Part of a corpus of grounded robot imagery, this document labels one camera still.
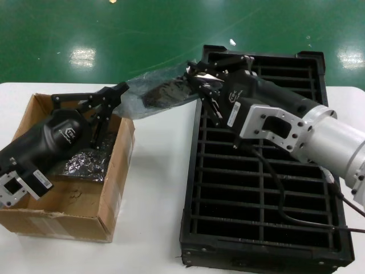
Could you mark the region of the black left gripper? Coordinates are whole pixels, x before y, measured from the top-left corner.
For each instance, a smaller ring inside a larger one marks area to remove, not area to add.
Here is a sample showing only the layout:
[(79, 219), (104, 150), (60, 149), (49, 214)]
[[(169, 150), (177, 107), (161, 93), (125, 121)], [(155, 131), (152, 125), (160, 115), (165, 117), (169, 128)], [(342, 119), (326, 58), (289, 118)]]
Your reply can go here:
[[(92, 148), (99, 149), (107, 133), (113, 109), (121, 103), (120, 97), (128, 89), (129, 85), (121, 82), (93, 93), (51, 95), (55, 111), (1, 150), (1, 171), (46, 172), (58, 162), (87, 148), (90, 141)], [(76, 110), (57, 110), (62, 108), (63, 102), (80, 101), (82, 102)], [(95, 107), (99, 108), (91, 115), (89, 125), (81, 114)]]

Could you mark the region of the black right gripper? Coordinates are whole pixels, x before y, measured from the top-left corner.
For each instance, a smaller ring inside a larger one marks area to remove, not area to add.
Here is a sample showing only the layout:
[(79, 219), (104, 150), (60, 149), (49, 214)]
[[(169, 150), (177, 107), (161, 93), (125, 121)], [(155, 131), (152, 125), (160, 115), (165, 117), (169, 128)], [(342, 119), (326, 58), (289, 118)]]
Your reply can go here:
[[(241, 129), (254, 104), (280, 108), (298, 118), (318, 106), (316, 101), (254, 75), (253, 63), (254, 57), (250, 55), (235, 55), (209, 63), (188, 62), (186, 72), (190, 75), (184, 75), (184, 79), (191, 94), (200, 98), (214, 126), (223, 124), (227, 128)], [(241, 66), (243, 70), (228, 75), (230, 66)], [(228, 76), (222, 85), (222, 80), (211, 75)]]

